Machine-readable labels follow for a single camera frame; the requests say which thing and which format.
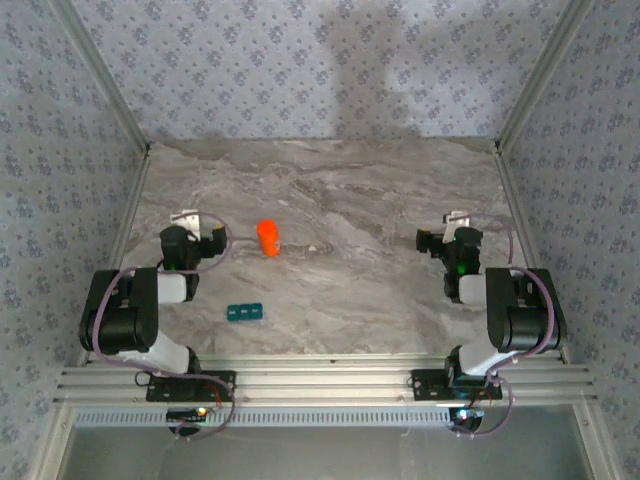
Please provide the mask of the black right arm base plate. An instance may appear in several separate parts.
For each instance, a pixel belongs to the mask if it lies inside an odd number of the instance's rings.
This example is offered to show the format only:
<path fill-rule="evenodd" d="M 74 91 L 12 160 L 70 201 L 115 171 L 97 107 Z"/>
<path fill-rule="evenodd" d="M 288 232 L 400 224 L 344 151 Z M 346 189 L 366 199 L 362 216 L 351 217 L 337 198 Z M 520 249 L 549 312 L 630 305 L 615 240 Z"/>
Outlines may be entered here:
<path fill-rule="evenodd" d="M 500 386 L 490 384 L 485 377 L 447 373 L 444 369 L 416 369 L 410 373 L 409 384 L 415 401 L 427 400 L 501 400 Z"/>

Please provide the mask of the orange pill bottle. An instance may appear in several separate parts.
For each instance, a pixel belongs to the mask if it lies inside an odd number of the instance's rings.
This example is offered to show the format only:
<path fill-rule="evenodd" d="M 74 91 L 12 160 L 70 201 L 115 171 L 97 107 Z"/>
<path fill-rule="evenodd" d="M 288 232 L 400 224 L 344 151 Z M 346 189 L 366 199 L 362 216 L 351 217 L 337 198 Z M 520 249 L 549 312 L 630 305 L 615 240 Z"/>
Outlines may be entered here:
<path fill-rule="evenodd" d="M 263 254 L 276 257 L 280 253 L 280 236 L 276 222 L 272 219 L 261 220 L 256 225 L 256 233 Z"/>

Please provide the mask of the aluminium front rail frame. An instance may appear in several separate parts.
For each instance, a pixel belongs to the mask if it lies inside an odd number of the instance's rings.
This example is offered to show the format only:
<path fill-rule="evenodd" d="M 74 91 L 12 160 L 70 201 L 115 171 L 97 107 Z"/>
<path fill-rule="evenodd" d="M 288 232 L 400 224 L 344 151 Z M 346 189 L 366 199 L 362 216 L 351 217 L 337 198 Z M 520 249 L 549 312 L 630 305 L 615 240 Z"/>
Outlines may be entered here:
<path fill-rule="evenodd" d="M 398 354 L 203 355 L 206 370 L 233 370 L 240 405 L 404 406 L 414 401 L 410 373 L 436 369 L 440 356 Z M 76 406 L 133 406 L 146 392 L 134 370 L 101 363 L 95 356 L 62 371 L 53 399 Z M 594 403 L 593 377 L 584 365 L 554 353 L 525 358 L 500 372 L 518 406 Z"/>

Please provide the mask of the aluminium corner post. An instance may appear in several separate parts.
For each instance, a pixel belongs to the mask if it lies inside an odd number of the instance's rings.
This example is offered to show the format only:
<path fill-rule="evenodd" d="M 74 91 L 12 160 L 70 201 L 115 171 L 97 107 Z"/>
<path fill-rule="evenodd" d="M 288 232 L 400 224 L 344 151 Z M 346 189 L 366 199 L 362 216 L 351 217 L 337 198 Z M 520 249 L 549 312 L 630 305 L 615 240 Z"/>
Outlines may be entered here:
<path fill-rule="evenodd" d="M 141 154 L 145 154 L 148 151 L 148 141 L 73 2 L 71 0 L 47 1 L 124 133 L 136 149 Z"/>
<path fill-rule="evenodd" d="M 593 3 L 568 0 L 495 140 L 498 154 L 505 155 L 512 149 Z"/>

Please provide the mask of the right controller board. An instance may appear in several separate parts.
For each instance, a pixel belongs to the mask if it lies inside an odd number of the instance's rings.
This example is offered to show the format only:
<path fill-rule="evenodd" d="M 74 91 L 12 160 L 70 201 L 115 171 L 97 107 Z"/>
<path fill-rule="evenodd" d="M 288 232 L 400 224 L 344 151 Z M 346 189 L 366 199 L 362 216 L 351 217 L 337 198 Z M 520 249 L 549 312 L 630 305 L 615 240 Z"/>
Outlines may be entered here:
<path fill-rule="evenodd" d="M 476 408 L 456 407 L 449 409 L 449 415 L 455 427 L 475 430 L 482 423 L 484 411 Z"/>

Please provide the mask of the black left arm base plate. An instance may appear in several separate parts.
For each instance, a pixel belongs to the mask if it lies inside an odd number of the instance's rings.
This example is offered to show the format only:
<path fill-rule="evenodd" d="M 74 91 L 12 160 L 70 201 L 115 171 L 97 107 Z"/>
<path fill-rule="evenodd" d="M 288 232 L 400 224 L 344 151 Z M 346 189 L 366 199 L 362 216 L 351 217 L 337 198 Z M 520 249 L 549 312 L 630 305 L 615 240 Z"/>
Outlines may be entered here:
<path fill-rule="evenodd" d="M 151 376 L 146 384 L 146 400 L 163 403 L 228 403 L 224 386 L 211 380 Z"/>

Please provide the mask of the teal pill organizer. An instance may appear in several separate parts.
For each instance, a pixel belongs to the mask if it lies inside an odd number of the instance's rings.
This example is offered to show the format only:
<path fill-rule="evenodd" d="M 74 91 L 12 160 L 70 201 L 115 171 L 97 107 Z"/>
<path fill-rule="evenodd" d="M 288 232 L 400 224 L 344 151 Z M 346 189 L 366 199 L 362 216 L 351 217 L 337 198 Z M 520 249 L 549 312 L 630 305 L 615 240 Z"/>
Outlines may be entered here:
<path fill-rule="evenodd" d="M 226 319 L 229 322 L 257 321 L 263 317 L 262 303 L 232 304 L 226 311 Z"/>

